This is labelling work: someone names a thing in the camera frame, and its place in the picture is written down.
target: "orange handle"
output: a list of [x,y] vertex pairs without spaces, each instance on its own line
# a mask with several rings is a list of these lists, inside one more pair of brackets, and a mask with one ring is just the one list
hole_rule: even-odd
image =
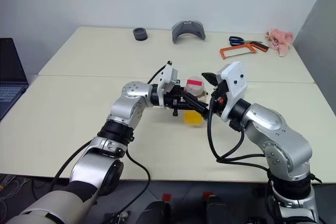
[[248,49],[250,49],[250,51],[253,54],[257,53],[257,51],[252,47],[252,44],[250,44],[250,43],[246,43],[246,44],[242,44],[242,45],[238,45],[238,46],[233,46],[233,47],[222,48],[222,49],[219,50],[219,53],[222,56],[223,60],[225,60],[227,57],[224,55],[224,51],[229,51],[229,50],[232,50],[232,49],[238,49],[238,48],[243,48],[243,47],[247,47]]

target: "scissors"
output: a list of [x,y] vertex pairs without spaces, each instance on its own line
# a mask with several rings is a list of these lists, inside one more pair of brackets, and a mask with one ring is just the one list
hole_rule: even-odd
[[230,36],[229,41],[230,41],[230,46],[238,46],[238,45],[252,42],[254,40],[243,40],[243,38],[240,38],[237,36]]

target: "laptop keyboard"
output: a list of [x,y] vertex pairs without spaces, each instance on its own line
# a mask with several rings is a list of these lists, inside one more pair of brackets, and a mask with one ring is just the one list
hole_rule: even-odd
[[0,87],[0,102],[11,102],[21,87]]

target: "small container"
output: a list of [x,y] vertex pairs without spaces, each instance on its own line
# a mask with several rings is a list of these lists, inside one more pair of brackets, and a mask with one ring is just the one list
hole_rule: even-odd
[[[188,91],[199,100],[206,102],[206,91],[204,81],[200,77],[190,77],[184,90]],[[203,123],[202,116],[193,110],[184,111],[184,122],[190,125],[201,125]]]

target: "gray curved object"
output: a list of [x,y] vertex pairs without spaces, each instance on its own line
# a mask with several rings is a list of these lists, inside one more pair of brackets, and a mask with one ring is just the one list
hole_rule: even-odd
[[205,33],[201,22],[195,20],[180,21],[172,27],[173,42],[176,43],[178,36],[181,34],[194,34],[204,40]]

